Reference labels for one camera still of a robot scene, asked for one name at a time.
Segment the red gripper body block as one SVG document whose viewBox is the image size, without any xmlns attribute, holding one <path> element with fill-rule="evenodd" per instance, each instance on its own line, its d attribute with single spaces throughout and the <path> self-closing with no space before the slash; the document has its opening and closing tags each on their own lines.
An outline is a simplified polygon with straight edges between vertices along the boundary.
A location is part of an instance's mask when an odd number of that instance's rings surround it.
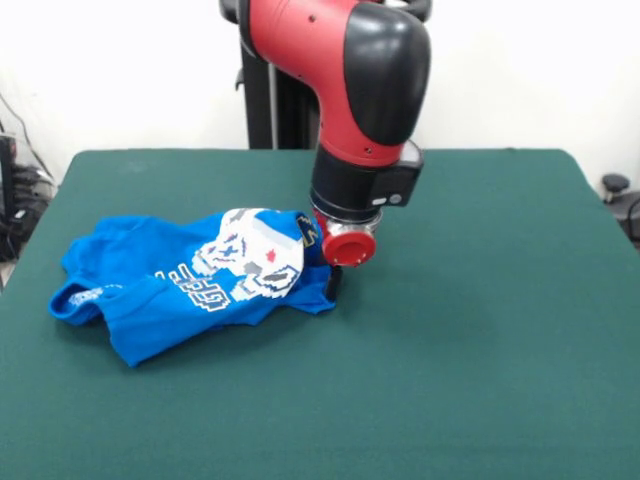
<svg viewBox="0 0 640 480">
<path fill-rule="evenodd" d="M 375 255 L 375 235 L 382 219 L 380 208 L 348 210 L 313 202 L 312 209 L 321 250 L 330 265 L 357 267 Z"/>
</svg>

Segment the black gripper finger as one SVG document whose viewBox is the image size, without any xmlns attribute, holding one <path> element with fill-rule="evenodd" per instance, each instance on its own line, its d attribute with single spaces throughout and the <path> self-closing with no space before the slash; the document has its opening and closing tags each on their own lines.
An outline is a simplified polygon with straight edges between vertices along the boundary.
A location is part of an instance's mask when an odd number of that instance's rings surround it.
<svg viewBox="0 0 640 480">
<path fill-rule="evenodd" d="M 328 301 L 336 301 L 339 293 L 343 269 L 341 266 L 332 266 L 328 281 L 325 287 L 325 297 Z"/>
</svg>

